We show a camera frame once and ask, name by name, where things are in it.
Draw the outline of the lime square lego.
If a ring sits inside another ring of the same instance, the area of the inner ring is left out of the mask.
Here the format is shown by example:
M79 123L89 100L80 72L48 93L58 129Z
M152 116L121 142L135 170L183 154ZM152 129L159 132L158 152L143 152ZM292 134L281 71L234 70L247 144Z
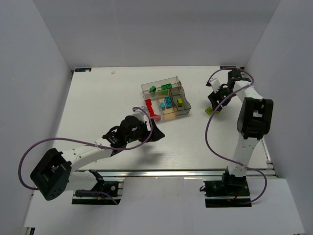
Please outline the lime square lego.
M205 112L208 114L208 115L211 115L213 113L213 109L211 107L208 107L205 109Z

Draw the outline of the red curved lego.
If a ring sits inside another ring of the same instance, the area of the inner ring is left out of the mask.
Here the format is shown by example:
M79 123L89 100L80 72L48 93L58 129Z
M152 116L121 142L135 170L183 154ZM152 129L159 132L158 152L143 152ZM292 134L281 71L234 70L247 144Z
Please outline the red curved lego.
M150 114L150 117L152 117L152 118L159 116L158 114L155 114L155 113L154 113L154 110L153 110L153 109L149 109L149 114Z

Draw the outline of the cyan small lego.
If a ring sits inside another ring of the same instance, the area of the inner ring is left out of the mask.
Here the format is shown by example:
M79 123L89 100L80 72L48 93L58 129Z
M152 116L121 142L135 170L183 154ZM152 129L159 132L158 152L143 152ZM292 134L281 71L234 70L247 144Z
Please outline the cyan small lego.
M165 104L163 102L161 102L160 103L160 107L161 107L162 110L164 110L165 109Z

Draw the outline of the cyan long lego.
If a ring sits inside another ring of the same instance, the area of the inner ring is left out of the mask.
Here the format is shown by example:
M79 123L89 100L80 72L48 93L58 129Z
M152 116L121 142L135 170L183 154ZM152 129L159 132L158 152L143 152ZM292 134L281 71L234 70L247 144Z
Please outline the cyan long lego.
M172 100L169 96L164 97L164 104L166 108L172 108Z

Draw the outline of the small green number lego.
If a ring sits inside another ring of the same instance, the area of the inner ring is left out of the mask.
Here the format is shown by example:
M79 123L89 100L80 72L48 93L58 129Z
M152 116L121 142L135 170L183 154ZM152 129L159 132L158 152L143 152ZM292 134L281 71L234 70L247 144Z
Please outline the small green number lego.
M156 91L156 86L151 86L149 89L149 93L154 93Z

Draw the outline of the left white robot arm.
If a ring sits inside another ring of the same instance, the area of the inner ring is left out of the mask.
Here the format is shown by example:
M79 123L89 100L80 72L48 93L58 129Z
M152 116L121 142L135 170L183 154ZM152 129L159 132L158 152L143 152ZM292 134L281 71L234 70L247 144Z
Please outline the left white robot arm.
M153 119L152 129L148 130L147 122L136 116L126 116L119 126L111 128L99 140L91 145L84 144L80 148L59 151L52 148L44 154L30 174L30 179L44 196L50 201L64 191L73 191L78 196L117 196L117 183L105 182L94 169L80 171L92 162L110 158L125 150L127 144L134 141L140 143L156 142L165 137Z

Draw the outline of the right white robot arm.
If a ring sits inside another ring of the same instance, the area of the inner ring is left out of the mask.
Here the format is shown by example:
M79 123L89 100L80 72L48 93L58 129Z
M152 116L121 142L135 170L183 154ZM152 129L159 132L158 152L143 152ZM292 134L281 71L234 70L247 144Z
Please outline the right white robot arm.
M242 103L238 120L237 131L239 134L237 146L232 159L223 157L214 152L219 158L230 162L223 174L226 184L234 184L236 181L242 184L246 180L246 172L249 170L249 162L252 153L270 130L273 100L263 98L254 88L254 78L241 68L222 68L218 71L228 70L227 83L221 84L218 79L210 76L206 86L212 88L208 96L212 109L205 129L208 133L209 125L216 113L222 111L233 97L237 96Z

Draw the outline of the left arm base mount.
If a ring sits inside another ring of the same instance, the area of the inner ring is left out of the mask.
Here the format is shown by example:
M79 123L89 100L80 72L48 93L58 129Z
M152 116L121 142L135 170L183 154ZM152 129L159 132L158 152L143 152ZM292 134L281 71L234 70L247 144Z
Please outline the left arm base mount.
M73 205L119 205L123 193L121 182L107 181L96 170L89 170L96 182L91 189L78 189L72 198Z

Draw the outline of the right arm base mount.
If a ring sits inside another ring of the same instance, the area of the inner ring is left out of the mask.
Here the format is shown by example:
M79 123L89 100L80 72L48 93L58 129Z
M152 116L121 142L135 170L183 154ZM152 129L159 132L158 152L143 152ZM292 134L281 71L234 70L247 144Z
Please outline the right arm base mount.
M230 172L226 169L220 180L204 180L199 191L205 195L206 208L245 208L252 206L246 179L246 167L239 168L239 172Z

